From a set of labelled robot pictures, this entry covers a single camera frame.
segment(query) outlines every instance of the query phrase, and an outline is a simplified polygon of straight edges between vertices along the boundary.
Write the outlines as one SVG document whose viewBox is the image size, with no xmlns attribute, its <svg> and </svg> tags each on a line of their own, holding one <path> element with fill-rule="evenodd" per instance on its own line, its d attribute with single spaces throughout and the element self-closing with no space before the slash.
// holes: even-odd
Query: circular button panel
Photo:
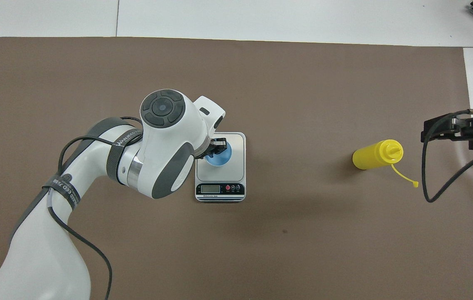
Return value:
<svg viewBox="0 0 473 300">
<path fill-rule="evenodd" d="M 155 128 L 170 127 L 185 114 L 185 100 L 178 91 L 160 90 L 143 99 L 141 116 L 143 121 Z"/>
</svg>

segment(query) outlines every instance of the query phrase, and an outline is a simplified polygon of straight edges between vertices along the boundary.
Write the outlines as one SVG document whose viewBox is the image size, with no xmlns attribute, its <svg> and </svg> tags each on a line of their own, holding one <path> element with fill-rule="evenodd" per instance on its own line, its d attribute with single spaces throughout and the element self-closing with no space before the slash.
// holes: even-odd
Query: brown paper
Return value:
<svg viewBox="0 0 473 300">
<path fill-rule="evenodd" d="M 62 146 L 172 88 L 247 136 L 247 198 L 194 199 L 194 177 L 152 200 L 108 178 L 70 226 L 114 270 L 111 299 L 473 299 L 473 168 L 435 203 L 354 150 L 396 139 L 419 180 L 420 131 L 469 107 L 461 48 L 168 38 L 0 38 L 0 266 Z M 473 152 L 431 142 L 429 191 Z M 99 256 L 74 241 L 105 294 Z"/>
</svg>

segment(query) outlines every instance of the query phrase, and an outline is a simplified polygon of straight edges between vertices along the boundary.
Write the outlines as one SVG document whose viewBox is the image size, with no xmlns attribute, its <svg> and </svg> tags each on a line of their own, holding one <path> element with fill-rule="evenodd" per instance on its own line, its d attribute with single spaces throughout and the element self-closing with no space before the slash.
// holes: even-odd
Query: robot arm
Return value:
<svg viewBox="0 0 473 300">
<path fill-rule="evenodd" d="M 467 169 L 473 165 L 473 160 L 468 162 L 464 167 L 459 169 L 445 184 L 440 188 L 433 197 L 429 197 L 427 192 L 427 185 L 425 184 L 425 158 L 427 155 L 427 145 L 429 141 L 435 139 L 449 139 L 449 140 L 467 140 L 469 142 L 469 149 L 473 150 L 473 117 L 458 118 L 460 115 L 473 115 L 473 110 L 461 110 L 459 112 L 452 112 L 443 116 L 427 120 L 423 124 L 423 131 L 421 132 L 421 142 L 423 149 L 421 152 L 421 186 L 423 188 L 423 195 L 428 203 L 436 201 L 444 193 L 444 191 Z"/>
<path fill-rule="evenodd" d="M 93 181 L 108 175 L 162 198 L 183 184 L 194 158 L 226 148 L 212 139 L 225 111 L 206 97 L 192 102 L 175 90 L 155 91 L 145 97 L 140 115 L 143 131 L 116 117 L 97 123 L 87 133 L 91 139 L 44 184 L 12 233 L 0 268 L 0 300 L 88 300 L 88 270 L 57 222 L 67 224 Z"/>
</svg>

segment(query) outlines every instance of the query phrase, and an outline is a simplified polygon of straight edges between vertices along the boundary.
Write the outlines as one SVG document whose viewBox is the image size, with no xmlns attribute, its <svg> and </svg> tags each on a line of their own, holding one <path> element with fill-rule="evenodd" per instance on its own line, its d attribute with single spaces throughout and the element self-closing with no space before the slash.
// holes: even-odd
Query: cable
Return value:
<svg viewBox="0 0 473 300">
<path fill-rule="evenodd" d="M 141 123 L 141 120 L 139 120 L 138 118 L 135 118 L 135 117 L 122 117 L 122 120 L 135 120 L 139 123 Z M 141 135 L 138 135 L 136 138 L 133 138 L 132 140 L 130 140 L 126 146 L 128 145 L 132 145 L 132 144 L 135 144 L 137 142 L 139 142 L 140 140 L 142 139 L 142 136 Z M 74 138 L 73 140 L 71 140 L 70 142 L 68 142 L 68 144 L 66 144 L 63 148 L 63 150 L 60 152 L 60 156 L 59 156 L 59 163 L 58 163 L 58 170 L 57 170 L 57 174 L 58 175 L 62 175 L 64 173 L 64 170 L 63 170 L 63 160 L 64 160 L 64 155 L 65 155 L 65 152 L 68 150 L 68 148 L 73 145 L 75 142 L 78 142 L 80 140 L 95 140 L 95 141 L 98 141 L 98 142 L 102 142 L 102 143 L 105 143 L 105 144 L 108 144 L 108 145 L 112 145 L 113 143 L 109 140 L 105 140 L 105 139 L 102 139 L 102 138 L 99 138 L 99 137 L 92 137 L 92 136 L 89 136 L 89 135 L 83 135 L 83 136 L 80 136 L 80 137 L 76 137 Z M 108 296 L 110 294 L 110 287 L 112 285 L 112 267 L 110 265 L 110 262 L 108 260 L 108 258 L 105 256 L 105 254 L 99 250 L 98 247 L 96 247 L 94 244 L 90 243 L 90 241 L 88 241 L 87 239 L 85 239 L 84 237 L 82 237 L 80 234 L 78 234 L 77 232 L 75 232 L 75 230 L 73 230 L 72 228 L 70 228 L 67 224 L 65 224 L 58 216 L 57 214 L 55 213 L 55 211 L 53 210 L 53 205 L 51 203 L 51 189 L 48 191 L 48 212 L 49 214 L 51 215 L 51 217 L 53 218 L 53 220 L 55 220 L 55 222 L 57 224 L 59 224 L 59 226 L 61 226 L 62 228 L 64 228 L 67 232 L 69 232 L 71 235 L 73 235 L 76 239 L 78 239 L 79 241 L 85 243 L 86 245 L 88 245 L 88 247 L 92 248 L 97 254 L 99 254 L 99 256 L 101 256 L 101 258 L 103 258 L 103 260 L 105 261 L 105 264 L 107 265 L 107 268 L 108 268 L 108 285 L 107 285 L 107 293 L 105 294 L 105 300 L 108 300 Z"/>
<path fill-rule="evenodd" d="M 59 224 L 62 228 L 64 228 L 67 232 L 69 232 L 71 235 L 73 235 L 75 238 L 77 238 L 79 241 L 85 243 L 88 247 L 91 247 L 95 252 L 97 252 L 99 254 L 99 256 L 101 256 L 101 258 L 103 258 L 103 260 L 105 261 L 105 264 L 107 264 L 107 268 L 108 268 L 108 285 L 107 285 L 107 294 L 105 294 L 105 300 L 108 300 L 108 296 L 110 294 L 110 287 L 112 285 L 112 267 L 110 265 L 110 262 L 108 260 L 108 258 L 105 256 L 105 254 L 99 250 L 98 247 L 96 247 L 94 244 L 90 243 L 90 241 L 88 241 L 87 239 L 85 239 L 84 237 L 82 237 L 80 234 L 78 234 L 77 232 L 75 232 L 75 230 L 71 229 L 67 224 L 65 224 L 58 216 L 57 214 L 55 213 L 55 211 L 53 210 L 53 207 L 52 206 L 48 206 L 48 211 L 49 211 L 49 214 L 51 215 L 51 217 L 53 218 L 53 220 L 55 220 L 55 222 L 57 222 L 57 224 Z"/>
<path fill-rule="evenodd" d="M 461 114 L 469 114 L 469 110 L 461 110 L 459 112 L 453 112 L 451 114 L 447 114 L 440 120 L 436 121 L 431 128 L 429 128 L 429 131 L 427 132 L 427 135 L 425 135 L 425 139 L 423 140 L 423 150 L 421 151 L 421 186 L 423 188 L 423 195 L 425 196 L 425 200 L 427 200 L 428 203 L 433 203 L 438 199 L 444 191 L 449 188 L 449 186 L 460 176 L 462 175 L 466 170 L 468 170 L 472 165 L 473 165 L 473 160 L 468 162 L 464 167 L 462 167 L 460 170 L 458 170 L 443 186 L 438 190 L 438 192 L 433 196 L 429 197 L 429 194 L 427 192 L 427 185 L 425 184 L 425 158 L 427 156 L 427 145 L 429 144 L 429 139 L 432 137 L 433 133 L 436 131 L 436 128 L 438 128 L 440 125 L 442 125 L 444 122 L 458 116 Z"/>
<path fill-rule="evenodd" d="M 96 140 L 98 142 L 102 142 L 102 143 L 105 143 L 105 144 L 109 144 L 109 145 L 112 145 L 112 142 L 109 141 L 109 140 L 105 140 L 105 139 L 102 139 L 102 138 L 98 138 L 98 137 L 91 137 L 89 135 L 83 135 L 82 137 L 76 137 L 74 138 L 73 140 L 69 141 L 68 144 L 66 144 L 63 148 L 63 150 L 60 152 L 60 156 L 59 156 L 59 167 L 58 167 L 58 171 L 57 171 L 57 174 L 58 175 L 62 175 L 64 173 L 64 170 L 63 170 L 63 160 L 64 160 L 64 154 L 66 152 L 66 150 L 68 150 L 68 148 L 73 145 L 75 142 L 79 141 L 79 140 Z"/>
<path fill-rule="evenodd" d="M 140 123 L 140 125 L 143 125 L 143 124 L 142 124 L 142 121 L 141 121 L 139 118 L 137 118 L 137 117 L 121 117 L 120 119 L 122 119 L 122 120 L 135 120 L 135 121 L 137 121 L 138 123 Z"/>
</svg>

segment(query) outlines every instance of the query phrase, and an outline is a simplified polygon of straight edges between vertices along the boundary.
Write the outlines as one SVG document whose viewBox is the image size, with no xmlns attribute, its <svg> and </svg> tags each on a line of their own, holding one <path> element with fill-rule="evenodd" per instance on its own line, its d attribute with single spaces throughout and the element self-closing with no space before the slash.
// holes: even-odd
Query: velcro strap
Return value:
<svg viewBox="0 0 473 300">
<path fill-rule="evenodd" d="M 53 175 L 42 188 L 52 188 L 59 192 L 70 204 L 71 209 L 75 209 L 80 202 L 80 196 L 75 187 L 59 175 Z"/>
<path fill-rule="evenodd" d="M 114 141 L 110 147 L 110 152 L 108 153 L 107 157 L 107 175 L 110 177 L 110 179 L 123 185 L 123 183 L 118 180 L 118 166 L 120 164 L 120 159 L 122 158 L 123 152 L 125 151 L 125 147 L 141 134 L 141 129 L 131 129 L 126 131 Z"/>
</svg>

